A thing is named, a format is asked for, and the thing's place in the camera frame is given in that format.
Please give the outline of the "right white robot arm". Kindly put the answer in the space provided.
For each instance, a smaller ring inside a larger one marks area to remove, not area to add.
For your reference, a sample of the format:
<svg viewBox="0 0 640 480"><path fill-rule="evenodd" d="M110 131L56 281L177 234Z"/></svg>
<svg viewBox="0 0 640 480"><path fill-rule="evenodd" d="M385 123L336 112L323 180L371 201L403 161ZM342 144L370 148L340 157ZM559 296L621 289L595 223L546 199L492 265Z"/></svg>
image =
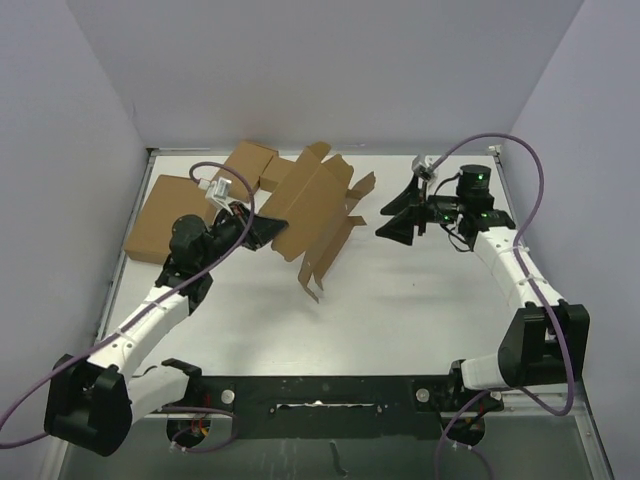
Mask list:
<svg viewBox="0 0 640 480"><path fill-rule="evenodd" d="M478 400L481 390L581 379L590 316L543 277L519 243L510 215L495 208L490 168L462 166L451 178L453 195L429 193L430 171L423 158L416 158L413 170L408 186L382 208L389 220L377 236L412 245L427 225L439 225L484 263L514 312L496 353L463 360L461 374L447 380L446 400L464 409Z"/></svg>

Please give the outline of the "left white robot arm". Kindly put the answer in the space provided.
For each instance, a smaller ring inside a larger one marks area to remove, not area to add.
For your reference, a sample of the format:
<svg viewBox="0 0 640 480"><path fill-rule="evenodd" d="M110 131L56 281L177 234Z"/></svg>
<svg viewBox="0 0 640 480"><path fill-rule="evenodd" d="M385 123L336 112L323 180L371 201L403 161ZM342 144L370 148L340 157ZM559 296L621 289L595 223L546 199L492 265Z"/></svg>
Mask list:
<svg viewBox="0 0 640 480"><path fill-rule="evenodd" d="M206 298L211 269L238 247L262 248L288 225L284 219L256 215L240 202L231 203L211 224L193 214L178 218L171 227L169 255L139 307L89 353L65 355L56 363L45 432L109 456L146 415L171 404L182 411L196 408L203 398L196 380L199 368L169 359L142 376L137 369Z"/></svg>

